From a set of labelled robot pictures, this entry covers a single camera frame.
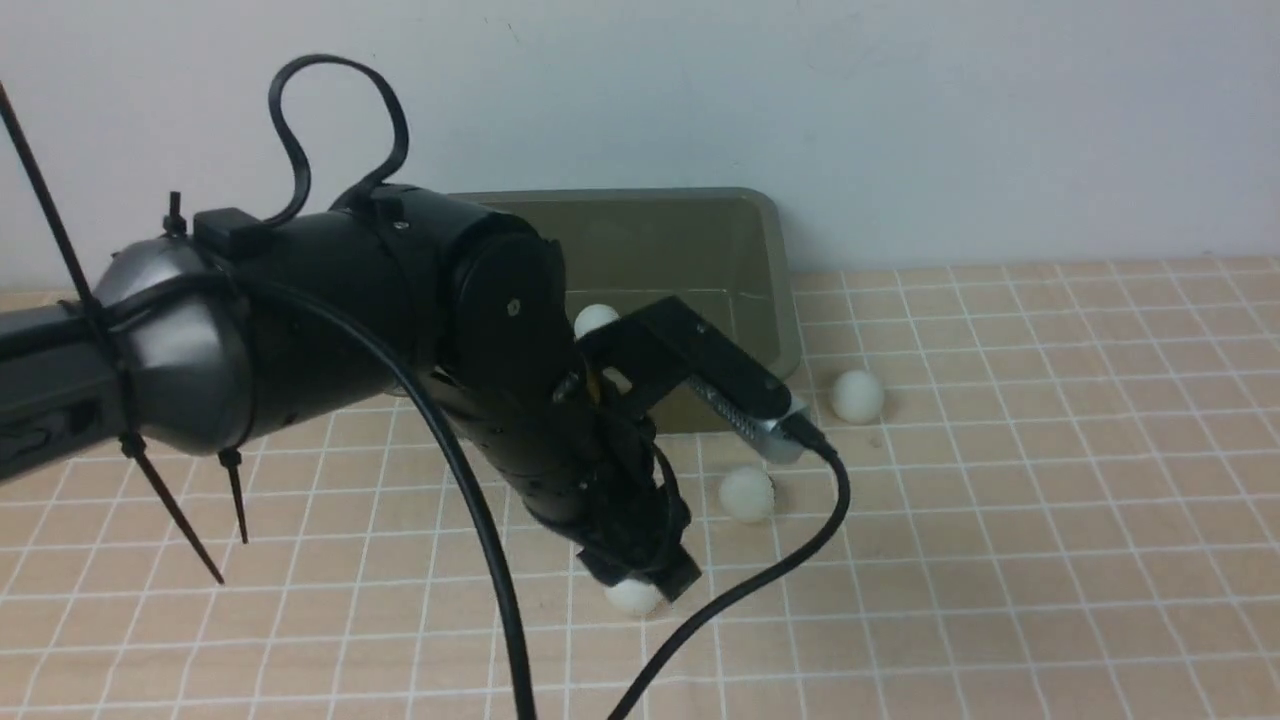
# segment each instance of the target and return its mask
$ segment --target robotic arm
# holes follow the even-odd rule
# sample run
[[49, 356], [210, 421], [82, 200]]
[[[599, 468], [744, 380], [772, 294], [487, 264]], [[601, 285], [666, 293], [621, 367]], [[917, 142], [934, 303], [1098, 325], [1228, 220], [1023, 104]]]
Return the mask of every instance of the robotic arm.
[[[310, 168], [280, 118], [279, 96], [289, 76], [323, 61], [379, 85], [396, 150], [328, 211], [300, 215]], [[0, 109], [74, 279], [74, 254], [3, 88]], [[238, 447], [402, 388], [429, 421], [424, 405], [443, 409], [530, 514], [581, 547], [580, 561], [599, 582], [634, 578], [676, 600], [700, 570], [681, 546], [689, 506], [646, 414], [658, 400], [690, 384], [774, 461], [794, 461], [804, 447], [829, 451], [790, 391], [678, 299], [575, 341], [558, 242], [518, 217], [385, 182], [403, 161], [407, 129], [372, 70], [334, 56], [300, 58], [273, 83], [271, 114], [294, 167], [285, 211], [260, 220], [207, 210], [188, 229], [173, 193], [164, 233], [115, 254], [92, 293], [0, 314], [0, 480], [120, 439], [220, 582], [146, 461], [141, 436], [191, 455], [218, 454], [247, 542]], [[626, 392], [604, 375], [608, 368], [628, 379]], [[449, 454], [456, 442], [442, 437], [442, 447]], [[847, 511], [847, 486], [842, 497], [828, 538]], [[477, 527], [492, 527], [486, 509], [476, 512], [472, 506]], [[805, 557], [826, 539], [815, 538]], [[502, 594], [506, 562], [490, 559], [490, 570]], [[508, 641], [512, 618], [518, 630], [513, 596], [511, 607]], [[692, 619], [689, 634], [710, 615]], [[527, 667], [524, 652], [511, 653], [513, 678], [521, 659]], [[518, 678], [515, 684], [524, 717], [531, 705], [518, 700]]]

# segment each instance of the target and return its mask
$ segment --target black cable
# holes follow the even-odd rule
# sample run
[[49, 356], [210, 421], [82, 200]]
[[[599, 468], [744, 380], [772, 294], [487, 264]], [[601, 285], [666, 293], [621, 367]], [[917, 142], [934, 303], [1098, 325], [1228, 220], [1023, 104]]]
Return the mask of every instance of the black cable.
[[84, 278], [84, 269], [81, 268], [79, 259], [76, 258], [76, 249], [67, 234], [67, 225], [63, 224], [63, 218], [58, 214], [58, 205], [54, 202], [52, 193], [49, 192], [49, 184], [45, 183], [45, 176], [40, 172], [36, 155], [31, 151], [27, 135], [22, 132], [22, 126], [18, 123], [18, 113], [9, 102], [9, 95], [5, 92], [3, 82], [0, 82], [0, 117], [4, 118], [5, 128], [9, 131], [9, 140], [13, 141], [13, 149], [18, 151], [18, 159], [22, 161], [23, 170], [27, 172], [31, 188], [36, 192], [40, 209], [45, 213], [45, 223], [49, 224], [49, 231], [54, 233], [54, 242], [58, 243], [58, 251], [63, 255], [63, 264], [67, 265], [67, 272], [72, 275], [76, 295], [79, 297], [81, 304], [84, 305], [86, 311], [88, 311], [96, 307], [97, 302], [93, 300], [88, 281]]
[[485, 564], [489, 566], [489, 577], [493, 580], [493, 589], [497, 594], [498, 615], [502, 618], [503, 637], [507, 643], [507, 659], [511, 665], [511, 685], [516, 700], [516, 717], [520, 720], [534, 720], [538, 716], [534, 705], [534, 679], [529, 667], [529, 648], [525, 644], [525, 629], [520, 619], [520, 606], [516, 598], [516, 584], [511, 578], [511, 568], [507, 565], [507, 556], [502, 550], [502, 537], [493, 521], [493, 514], [485, 502], [480, 483], [476, 480], [471, 464], [467, 461], [457, 436], [449, 427], [448, 418], [440, 407], [428, 395], [421, 380], [404, 363], [397, 357], [396, 351], [369, 329], [361, 327], [356, 320], [346, 316], [328, 304], [276, 283], [238, 279], [239, 288], [244, 295], [291, 306], [296, 310], [306, 311], [320, 318], [334, 328], [346, 333], [351, 340], [358, 342], [372, 354], [388, 370], [396, 375], [396, 380], [404, 388], [413, 406], [431, 428], [431, 434], [440, 443], [444, 459], [453, 471], [453, 477], [462, 492], [462, 498], [471, 512], [476, 534], [480, 537], [480, 548], [484, 553]]
[[357, 195], [367, 195], [378, 183], [401, 169], [404, 159], [408, 158], [408, 120], [404, 119], [404, 109], [401, 106], [399, 99], [396, 97], [396, 91], [392, 90], [390, 83], [381, 74], [367, 65], [338, 55], [315, 54], [297, 58], [275, 73], [275, 77], [271, 79], [271, 87], [266, 94], [266, 106], [271, 114], [271, 126], [275, 127], [275, 135], [280, 137], [284, 152], [289, 156], [289, 167], [293, 168], [293, 197], [289, 199], [289, 204], [283, 210], [262, 220], [262, 224], [268, 227], [275, 227], [292, 220], [302, 211], [302, 206], [307, 202], [307, 196], [311, 195], [311, 163], [307, 160], [307, 154], [302, 150], [302, 143], [298, 142], [297, 136], [289, 129], [289, 123], [284, 119], [284, 110], [280, 108], [280, 101], [284, 95], [284, 86], [288, 85], [289, 79], [298, 70], [319, 64], [344, 65], [364, 73], [378, 87], [378, 94], [383, 96], [383, 102], [387, 104], [387, 113], [392, 119], [392, 151], [380, 165], [356, 183], [356, 187], [360, 188]]
[[680, 647], [689, 642], [689, 638], [701, 629], [703, 625], [709, 623], [712, 618], [719, 615], [724, 610], [728, 610], [736, 602], [755, 591], [799, 568], [805, 560], [809, 560], [819, 550], [822, 550], [822, 546], [827, 544], [827, 542], [840, 530], [840, 525], [844, 524], [845, 515], [849, 514], [849, 505], [852, 501], [852, 491], [849, 486], [849, 471], [845, 469], [845, 464], [840, 461], [840, 455], [836, 450], [822, 438], [822, 433], [813, 428], [808, 420], [788, 420], [790, 421], [783, 427], [788, 430], [796, 430], [792, 436], [800, 439], [805, 447], [822, 456], [822, 459], [831, 465], [831, 469], [836, 475], [836, 509], [831, 512], [831, 518], [826, 521], [826, 524], [823, 524], [822, 528], [818, 529], [813, 538], [791, 552], [791, 555], [787, 555], [778, 562], [733, 585], [723, 594], [703, 606], [701, 610], [691, 615], [687, 620], [681, 623], [681, 625], [671, 633], [671, 637], [662, 643], [658, 652], [653, 653], [653, 657], [650, 657], [649, 662], [646, 662], [640, 670], [636, 679], [631, 682], [631, 687], [627, 688], [627, 692], [622, 694], [622, 700], [618, 701], [617, 707], [614, 707], [613, 712], [609, 714], [609, 720], [622, 720], [626, 717], [627, 714], [635, 708], [636, 703], [640, 702], [640, 696], [643, 696], [649, 688], [649, 684], [658, 676], [658, 673], [662, 671], [663, 666], [666, 666]]

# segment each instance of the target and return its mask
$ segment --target tiled surface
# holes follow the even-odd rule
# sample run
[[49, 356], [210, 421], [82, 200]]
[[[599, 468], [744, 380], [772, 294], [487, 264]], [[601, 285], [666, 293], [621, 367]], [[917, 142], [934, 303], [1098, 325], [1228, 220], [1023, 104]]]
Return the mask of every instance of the tiled surface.
[[[822, 398], [863, 366], [890, 386], [883, 425], [817, 404], [852, 514], [817, 561], [696, 635], [636, 716], [1280, 716], [1280, 263], [795, 288], [792, 387]], [[733, 524], [716, 482], [749, 451], [664, 445], [707, 574], [644, 623], [480, 464], [543, 716], [603, 717], [680, 619], [828, 512], [829, 473], [805, 459], [772, 469], [776, 521]], [[0, 719], [511, 716], [489, 582], [421, 420], [379, 398], [256, 450], [247, 547], [216, 464], [159, 461], [225, 568], [216, 592], [110, 452], [0, 488]]]

